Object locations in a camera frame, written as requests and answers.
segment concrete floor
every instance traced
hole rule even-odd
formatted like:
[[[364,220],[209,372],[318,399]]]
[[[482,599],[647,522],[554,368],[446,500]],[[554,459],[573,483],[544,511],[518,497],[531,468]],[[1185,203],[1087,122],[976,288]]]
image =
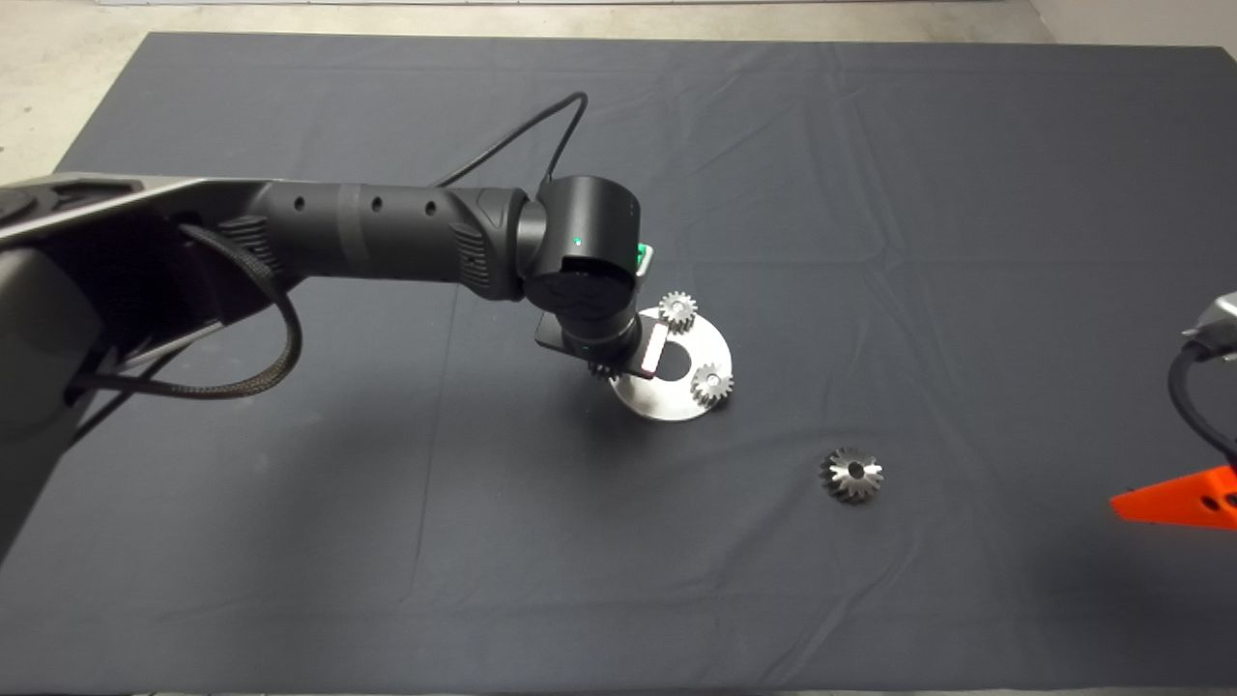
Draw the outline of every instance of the concrete floor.
[[[1055,12],[1054,17],[1059,15],[1060,12]],[[158,7],[101,7],[93,0],[0,0],[0,182],[40,176],[56,167],[148,31],[779,41],[1054,41],[1030,0],[720,6]],[[1054,694],[1233,696],[1237,691],[1103,689]]]

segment spur gear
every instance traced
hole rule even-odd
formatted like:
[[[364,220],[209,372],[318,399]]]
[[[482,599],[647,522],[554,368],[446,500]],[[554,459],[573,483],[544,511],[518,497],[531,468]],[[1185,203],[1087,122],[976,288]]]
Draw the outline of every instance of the spur gear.
[[[735,378],[709,363],[691,376],[691,396],[703,407],[714,407],[735,389]]]
[[[601,363],[589,363],[589,375],[597,380],[614,380],[618,377],[618,371]]]
[[[695,320],[696,303],[687,292],[667,292],[657,303],[657,316],[669,324],[672,333],[683,333]]]
[[[820,465],[820,478],[839,501],[866,503],[881,490],[882,471],[872,455],[855,448],[840,448]]]

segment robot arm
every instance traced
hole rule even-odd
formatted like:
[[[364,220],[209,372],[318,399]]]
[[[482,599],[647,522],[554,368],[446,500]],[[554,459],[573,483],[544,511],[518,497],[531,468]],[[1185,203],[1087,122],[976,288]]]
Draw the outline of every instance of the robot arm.
[[[456,282],[487,299],[527,297],[544,310],[539,344],[652,377],[667,329],[635,308],[653,253],[638,230],[635,195],[586,176],[547,179],[532,197],[100,174],[0,189],[0,559],[73,441],[92,389],[245,396],[114,373],[166,361],[272,298],[282,304],[309,276]],[[273,387],[298,352],[286,351],[273,378],[238,386]]]

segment table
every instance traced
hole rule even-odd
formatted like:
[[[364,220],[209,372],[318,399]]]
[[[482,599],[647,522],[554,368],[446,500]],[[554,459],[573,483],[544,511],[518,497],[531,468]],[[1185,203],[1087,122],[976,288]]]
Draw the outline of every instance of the table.
[[[308,281],[277,391],[134,399],[64,457],[0,691],[1237,684],[1237,538],[1107,508],[1218,464],[1163,383],[1237,283],[1220,49],[152,35],[61,168],[426,183],[573,89],[559,172],[640,197],[642,298],[699,298],[729,408],[636,419],[528,304]],[[562,125],[469,180],[533,187]],[[844,445],[871,506],[819,486]]]

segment orange bracket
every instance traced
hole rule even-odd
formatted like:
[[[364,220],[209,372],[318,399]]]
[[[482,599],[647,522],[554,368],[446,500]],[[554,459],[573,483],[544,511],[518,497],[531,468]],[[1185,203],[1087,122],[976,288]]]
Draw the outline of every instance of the orange bracket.
[[[1225,465],[1122,493],[1112,509],[1129,522],[1237,530],[1237,472]]]

